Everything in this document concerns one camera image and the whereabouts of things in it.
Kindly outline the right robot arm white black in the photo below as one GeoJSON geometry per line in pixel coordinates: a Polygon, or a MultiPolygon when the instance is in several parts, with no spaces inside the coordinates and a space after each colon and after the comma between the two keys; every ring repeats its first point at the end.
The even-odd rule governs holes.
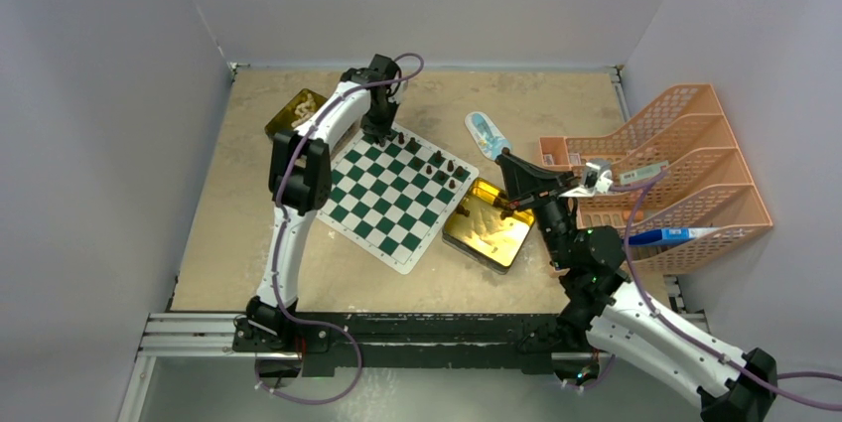
{"type": "Polygon", "coordinates": [[[499,166],[510,211],[532,211],[568,298],[557,320],[567,348],[586,344],[672,387],[704,421],[762,421],[776,400],[776,361],[745,352],[687,322],[642,289],[624,264],[629,236],[612,226],[580,228],[578,201],[615,190],[610,162],[587,162],[580,176],[531,164],[503,149],[499,166]]]}

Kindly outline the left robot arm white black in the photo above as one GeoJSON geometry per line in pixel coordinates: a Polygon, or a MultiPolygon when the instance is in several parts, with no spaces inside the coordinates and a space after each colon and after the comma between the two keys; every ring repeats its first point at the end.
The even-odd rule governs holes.
{"type": "Polygon", "coordinates": [[[390,139],[407,78],[397,60],[376,55],[368,66],[346,70],[309,118],[272,136],[273,233],[257,292],[234,321],[236,352],[290,352],[307,330],[321,327],[295,311],[307,238],[332,191],[331,153],[355,125],[378,144],[390,139]]]}

